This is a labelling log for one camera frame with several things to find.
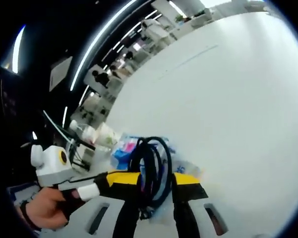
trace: black cable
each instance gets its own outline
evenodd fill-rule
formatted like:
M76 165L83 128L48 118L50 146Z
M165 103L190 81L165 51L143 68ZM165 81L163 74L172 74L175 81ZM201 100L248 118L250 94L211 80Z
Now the black cable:
M161 156L153 144L152 140L158 141L164 148L167 157L167 171L163 171L163 162ZM135 149L130 154L130 162L128 164L129 172L140 172L140 161L144 160L145 165L145 185L140 201L140 219L149 219L153 212L165 201L171 191L172 181L172 161L168 146L160 137L139 138ZM160 190L162 176L167 173L165 187L161 196L154 200L153 198Z

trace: white table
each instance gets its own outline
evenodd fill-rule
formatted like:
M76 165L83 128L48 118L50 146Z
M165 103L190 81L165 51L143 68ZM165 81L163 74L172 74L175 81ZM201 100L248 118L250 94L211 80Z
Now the white table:
M184 36L129 78L107 123L172 139L233 229L273 237L298 209L298 43L278 18L235 15ZM143 228L135 237L174 235Z

